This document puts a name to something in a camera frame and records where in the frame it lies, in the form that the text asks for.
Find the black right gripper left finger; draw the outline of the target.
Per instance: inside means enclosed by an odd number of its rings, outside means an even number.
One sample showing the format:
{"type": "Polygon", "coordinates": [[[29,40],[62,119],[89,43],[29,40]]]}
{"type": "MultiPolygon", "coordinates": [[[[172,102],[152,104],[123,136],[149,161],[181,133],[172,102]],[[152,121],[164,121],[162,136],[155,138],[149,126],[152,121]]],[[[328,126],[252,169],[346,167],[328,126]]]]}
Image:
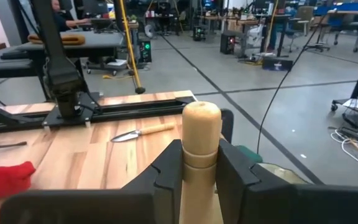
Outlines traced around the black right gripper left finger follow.
{"type": "Polygon", "coordinates": [[[0,224],[178,224],[182,145],[172,141],[121,189],[31,190],[7,199],[0,224]]]}

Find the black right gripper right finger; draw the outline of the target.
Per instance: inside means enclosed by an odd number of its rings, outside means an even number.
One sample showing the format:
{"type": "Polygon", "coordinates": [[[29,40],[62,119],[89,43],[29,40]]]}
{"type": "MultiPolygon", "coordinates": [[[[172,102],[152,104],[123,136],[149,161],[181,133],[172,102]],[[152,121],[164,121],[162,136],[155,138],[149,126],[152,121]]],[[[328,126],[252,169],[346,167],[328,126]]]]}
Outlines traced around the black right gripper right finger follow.
{"type": "Polygon", "coordinates": [[[225,140],[216,187],[224,224],[358,224],[358,187],[291,184],[225,140]]]}

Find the narrow steel trowel wooden handle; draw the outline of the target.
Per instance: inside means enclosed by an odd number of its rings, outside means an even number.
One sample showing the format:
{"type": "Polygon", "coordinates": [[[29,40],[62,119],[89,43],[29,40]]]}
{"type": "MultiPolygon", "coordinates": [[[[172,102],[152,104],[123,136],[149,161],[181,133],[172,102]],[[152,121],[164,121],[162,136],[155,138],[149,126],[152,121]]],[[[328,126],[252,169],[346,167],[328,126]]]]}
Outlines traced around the narrow steel trowel wooden handle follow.
{"type": "Polygon", "coordinates": [[[174,123],[160,124],[156,126],[149,126],[142,129],[135,129],[133,131],[129,131],[127,133],[120,134],[111,139],[112,142],[123,142],[131,139],[138,138],[142,135],[157,133],[161,131],[171,130],[175,127],[174,123]]]}

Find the hand rake wooden handle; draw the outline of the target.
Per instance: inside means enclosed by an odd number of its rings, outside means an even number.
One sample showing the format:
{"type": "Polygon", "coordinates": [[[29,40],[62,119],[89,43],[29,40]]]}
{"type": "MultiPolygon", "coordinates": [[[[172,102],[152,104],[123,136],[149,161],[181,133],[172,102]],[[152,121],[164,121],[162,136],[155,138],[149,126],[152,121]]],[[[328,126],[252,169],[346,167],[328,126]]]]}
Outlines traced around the hand rake wooden handle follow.
{"type": "Polygon", "coordinates": [[[213,197],[221,137],[221,110],[195,101],[182,112],[183,185],[181,224],[212,224],[213,197]]]}

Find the red and black garden glove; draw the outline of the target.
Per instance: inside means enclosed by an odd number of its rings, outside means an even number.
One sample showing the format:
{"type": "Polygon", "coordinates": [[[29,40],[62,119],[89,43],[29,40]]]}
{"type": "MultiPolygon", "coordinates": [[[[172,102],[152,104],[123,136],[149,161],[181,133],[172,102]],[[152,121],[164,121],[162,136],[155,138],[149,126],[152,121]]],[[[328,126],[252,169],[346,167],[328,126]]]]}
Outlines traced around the red and black garden glove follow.
{"type": "Polygon", "coordinates": [[[35,167],[29,161],[16,166],[0,166],[0,198],[29,189],[35,171],[35,167]]]}

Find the green pruning shears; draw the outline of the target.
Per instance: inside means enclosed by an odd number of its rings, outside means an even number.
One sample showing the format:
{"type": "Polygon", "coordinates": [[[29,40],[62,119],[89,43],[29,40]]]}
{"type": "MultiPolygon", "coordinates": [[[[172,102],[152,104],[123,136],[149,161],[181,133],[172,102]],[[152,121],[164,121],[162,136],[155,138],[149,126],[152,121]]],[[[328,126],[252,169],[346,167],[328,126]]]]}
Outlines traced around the green pruning shears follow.
{"type": "Polygon", "coordinates": [[[27,145],[27,142],[19,142],[19,143],[15,143],[15,144],[5,144],[5,145],[0,145],[0,149],[1,148],[7,148],[7,147],[16,147],[16,146],[25,146],[27,145]]]}

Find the black floor box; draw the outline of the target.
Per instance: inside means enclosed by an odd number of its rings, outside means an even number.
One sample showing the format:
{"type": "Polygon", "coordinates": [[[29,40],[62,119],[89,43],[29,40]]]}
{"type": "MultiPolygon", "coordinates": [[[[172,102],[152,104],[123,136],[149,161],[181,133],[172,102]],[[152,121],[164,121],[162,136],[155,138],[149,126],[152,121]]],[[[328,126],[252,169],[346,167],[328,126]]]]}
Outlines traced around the black floor box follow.
{"type": "Polygon", "coordinates": [[[285,58],[265,57],[262,60],[262,68],[270,71],[288,72],[293,67],[293,61],[285,58]]]}

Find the black computer with green light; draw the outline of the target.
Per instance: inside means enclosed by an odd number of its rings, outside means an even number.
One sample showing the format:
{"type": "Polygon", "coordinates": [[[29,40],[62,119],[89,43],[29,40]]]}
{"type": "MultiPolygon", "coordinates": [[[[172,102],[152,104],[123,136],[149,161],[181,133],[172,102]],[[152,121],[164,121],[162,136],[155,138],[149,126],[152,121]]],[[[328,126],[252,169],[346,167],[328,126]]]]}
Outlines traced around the black computer with green light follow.
{"type": "Polygon", "coordinates": [[[151,54],[151,43],[149,40],[143,40],[139,42],[139,62],[141,63],[151,63],[152,54],[151,54]]]}

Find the dark computer tower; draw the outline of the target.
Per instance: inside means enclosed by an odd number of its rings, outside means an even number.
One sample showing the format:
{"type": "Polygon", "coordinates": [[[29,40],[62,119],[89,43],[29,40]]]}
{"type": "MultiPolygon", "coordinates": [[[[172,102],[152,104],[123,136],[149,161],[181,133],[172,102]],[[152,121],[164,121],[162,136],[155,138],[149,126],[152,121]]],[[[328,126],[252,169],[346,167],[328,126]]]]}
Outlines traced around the dark computer tower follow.
{"type": "Polygon", "coordinates": [[[220,52],[222,54],[233,54],[236,44],[235,35],[221,34],[220,52]]]}

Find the small desk fan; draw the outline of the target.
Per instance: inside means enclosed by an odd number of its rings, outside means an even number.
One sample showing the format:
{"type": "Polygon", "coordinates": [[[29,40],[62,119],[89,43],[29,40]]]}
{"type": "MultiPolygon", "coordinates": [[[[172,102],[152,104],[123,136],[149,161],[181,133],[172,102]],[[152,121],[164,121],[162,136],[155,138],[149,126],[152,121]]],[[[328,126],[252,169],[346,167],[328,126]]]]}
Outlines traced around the small desk fan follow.
{"type": "Polygon", "coordinates": [[[147,24],[144,26],[144,34],[146,37],[153,39],[155,36],[155,29],[152,24],[147,24]]]}

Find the dark grey desk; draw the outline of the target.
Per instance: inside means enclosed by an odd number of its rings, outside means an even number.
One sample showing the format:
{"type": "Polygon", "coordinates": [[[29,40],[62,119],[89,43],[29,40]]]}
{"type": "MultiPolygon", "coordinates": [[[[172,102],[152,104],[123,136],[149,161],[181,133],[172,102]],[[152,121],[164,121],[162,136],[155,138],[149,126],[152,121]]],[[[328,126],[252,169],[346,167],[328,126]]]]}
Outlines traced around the dark grey desk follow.
{"type": "MultiPolygon", "coordinates": [[[[67,58],[112,56],[116,48],[125,44],[125,38],[117,32],[97,34],[92,31],[79,31],[61,32],[60,35],[82,35],[85,38],[85,43],[82,45],[63,46],[67,58]]],[[[41,77],[44,74],[43,66],[45,65],[44,46],[28,42],[18,46],[17,50],[27,52],[36,74],[41,77]]]]}

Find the wooden background desk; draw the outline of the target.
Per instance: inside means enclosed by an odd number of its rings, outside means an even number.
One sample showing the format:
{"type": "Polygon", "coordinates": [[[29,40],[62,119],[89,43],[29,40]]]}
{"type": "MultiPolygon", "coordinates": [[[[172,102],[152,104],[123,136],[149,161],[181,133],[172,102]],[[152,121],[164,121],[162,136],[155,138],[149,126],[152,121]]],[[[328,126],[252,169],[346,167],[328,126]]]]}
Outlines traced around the wooden background desk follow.
{"type": "Polygon", "coordinates": [[[221,33],[234,36],[238,40],[240,51],[239,58],[247,58],[246,50],[250,49],[249,40],[260,37],[263,24],[256,19],[238,19],[228,16],[200,16],[200,26],[205,28],[206,39],[213,37],[212,22],[221,22],[221,33]]]}

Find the tan folded cloth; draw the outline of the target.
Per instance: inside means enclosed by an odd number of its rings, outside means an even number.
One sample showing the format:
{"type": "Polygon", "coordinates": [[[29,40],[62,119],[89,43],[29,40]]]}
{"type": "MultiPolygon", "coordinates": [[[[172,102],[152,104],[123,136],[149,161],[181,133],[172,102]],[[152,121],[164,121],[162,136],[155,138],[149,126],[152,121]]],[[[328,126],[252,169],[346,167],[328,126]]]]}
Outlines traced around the tan folded cloth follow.
{"type": "MultiPolygon", "coordinates": [[[[27,40],[33,44],[43,44],[43,40],[37,34],[30,34],[27,40]]],[[[61,36],[63,45],[83,45],[86,42],[85,36],[77,34],[67,34],[61,36]]]]}

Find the beige office chair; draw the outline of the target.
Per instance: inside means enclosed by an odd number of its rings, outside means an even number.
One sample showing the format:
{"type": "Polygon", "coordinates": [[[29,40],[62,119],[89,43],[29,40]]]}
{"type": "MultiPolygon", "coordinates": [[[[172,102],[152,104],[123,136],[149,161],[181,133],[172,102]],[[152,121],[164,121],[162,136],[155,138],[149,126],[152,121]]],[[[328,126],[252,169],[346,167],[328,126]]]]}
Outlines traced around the beige office chair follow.
{"type": "Polygon", "coordinates": [[[290,39],[290,45],[288,51],[293,52],[294,40],[307,36],[311,21],[313,20],[314,7],[312,6],[300,6],[297,9],[295,16],[288,20],[285,35],[290,39]]]}

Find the grey side table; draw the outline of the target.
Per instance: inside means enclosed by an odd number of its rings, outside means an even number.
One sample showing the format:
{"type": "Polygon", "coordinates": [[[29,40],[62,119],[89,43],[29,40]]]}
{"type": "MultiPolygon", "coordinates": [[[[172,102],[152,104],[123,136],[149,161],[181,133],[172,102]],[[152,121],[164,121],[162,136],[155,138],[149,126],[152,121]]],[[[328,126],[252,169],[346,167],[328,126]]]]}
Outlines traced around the grey side table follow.
{"type": "MultiPolygon", "coordinates": [[[[15,50],[16,47],[0,49],[3,53],[15,50]]],[[[36,77],[37,73],[29,59],[2,60],[0,58],[0,78],[36,77]]]]}

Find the person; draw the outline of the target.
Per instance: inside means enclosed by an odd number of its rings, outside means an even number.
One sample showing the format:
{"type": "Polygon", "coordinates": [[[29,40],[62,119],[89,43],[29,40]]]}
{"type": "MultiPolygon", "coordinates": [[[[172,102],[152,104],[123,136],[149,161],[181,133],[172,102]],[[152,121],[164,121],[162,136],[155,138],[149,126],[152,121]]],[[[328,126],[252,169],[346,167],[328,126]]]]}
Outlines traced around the person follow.
{"type": "Polygon", "coordinates": [[[79,25],[87,24],[90,22],[89,18],[80,20],[66,20],[62,15],[60,15],[61,9],[59,1],[51,0],[51,4],[53,9],[53,18],[60,32],[76,29],[79,25]]]}

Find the blue panel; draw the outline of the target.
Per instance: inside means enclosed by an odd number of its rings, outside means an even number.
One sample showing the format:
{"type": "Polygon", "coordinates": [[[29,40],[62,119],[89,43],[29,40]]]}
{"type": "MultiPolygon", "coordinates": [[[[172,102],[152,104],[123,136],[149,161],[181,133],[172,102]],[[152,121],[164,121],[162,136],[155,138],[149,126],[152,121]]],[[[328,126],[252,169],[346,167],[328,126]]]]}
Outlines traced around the blue panel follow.
{"type": "Polygon", "coordinates": [[[332,5],[320,4],[314,8],[313,25],[317,25],[322,18],[322,24],[341,27],[353,21],[358,22],[358,2],[334,2],[332,5]]]}

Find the black aluminium table frame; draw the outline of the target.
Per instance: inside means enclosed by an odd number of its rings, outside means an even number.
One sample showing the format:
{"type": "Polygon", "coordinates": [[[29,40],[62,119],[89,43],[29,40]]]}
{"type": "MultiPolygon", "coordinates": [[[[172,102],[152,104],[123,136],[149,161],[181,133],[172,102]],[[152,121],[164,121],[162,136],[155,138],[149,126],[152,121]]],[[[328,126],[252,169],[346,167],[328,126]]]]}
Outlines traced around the black aluminium table frame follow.
{"type": "Polygon", "coordinates": [[[195,101],[193,96],[182,96],[170,100],[101,106],[96,105],[87,94],[81,95],[80,99],[81,104],[76,106],[77,114],[72,118],[63,118],[57,105],[46,111],[16,114],[0,108],[0,133],[174,115],[182,113],[187,104],[195,101]]]}

